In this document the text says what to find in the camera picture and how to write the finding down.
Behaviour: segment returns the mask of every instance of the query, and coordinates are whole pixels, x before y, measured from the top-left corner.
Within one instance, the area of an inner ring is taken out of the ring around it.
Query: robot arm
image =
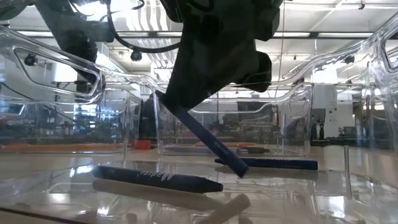
[[[73,6],[101,1],[106,4],[108,21],[87,21]],[[167,15],[183,22],[181,43],[161,49],[132,45],[120,38],[113,25],[111,0],[3,0],[0,20],[17,16],[34,4],[60,48],[95,62],[95,42],[115,38],[136,53],[160,53],[179,47],[165,101],[189,110],[234,82],[242,87],[266,91],[271,80],[271,60],[256,52],[254,39],[269,40],[279,25],[282,0],[160,0]],[[78,71],[88,82],[91,76]]]

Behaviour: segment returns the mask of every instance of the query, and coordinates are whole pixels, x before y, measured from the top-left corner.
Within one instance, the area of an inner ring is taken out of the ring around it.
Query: transparent container
[[[310,151],[312,91],[308,83],[271,87],[264,93],[226,88],[189,113],[240,156],[305,156]],[[213,154],[161,103],[155,103],[161,154]]]
[[[240,179],[216,164],[191,169],[191,163],[182,162],[103,165],[208,177],[222,183],[224,191],[188,194],[101,180],[91,173],[94,166],[80,166],[3,180],[0,206],[63,223],[338,224],[394,223],[397,218],[396,188],[338,170],[251,169]]]
[[[1,152],[124,152],[137,139],[141,99],[122,75],[0,29]]]

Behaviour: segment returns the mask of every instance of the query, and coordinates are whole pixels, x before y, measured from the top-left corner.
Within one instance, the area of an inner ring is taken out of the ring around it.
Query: crayon label
[[[160,177],[160,181],[165,181],[165,180],[170,180],[175,174],[169,174],[164,172],[142,171],[140,175],[147,175],[149,177]]]

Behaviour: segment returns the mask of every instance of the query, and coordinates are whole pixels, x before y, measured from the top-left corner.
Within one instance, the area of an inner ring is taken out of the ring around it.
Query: red object
[[[246,146],[255,146],[256,143],[254,142],[245,142],[245,143],[239,143],[238,147],[246,147]]]
[[[132,149],[150,149],[150,140],[131,140],[130,144]]]

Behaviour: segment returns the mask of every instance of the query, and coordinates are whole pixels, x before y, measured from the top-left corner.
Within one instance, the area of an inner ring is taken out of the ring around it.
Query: blue crayon
[[[100,179],[115,180],[130,184],[140,184],[197,194],[220,192],[223,191],[224,188],[222,184],[208,180],[204,177],[124,169],[118,167],[98,166],[94,169],[93,175]]]
[[[287,160],[287,159],[253,159],[253,158],[242,158],[242,160],[249,167],[318,170],[317,161]],[[215,159],[215,162],[218,164],[225,165],[225,163],[221,159]]]
[[[228,149],[221,141],[212,135],[206,128],[204,128],[195,118],[193,118],[186,110],[179,106],[170,108],[162,101],[164,93],[160,91],[155,92],[159,101],[176,116],[198,139],[200,139],[206,146],[212,150],[231,170],[243,177],[249,170],[246,165],[235,153]]]

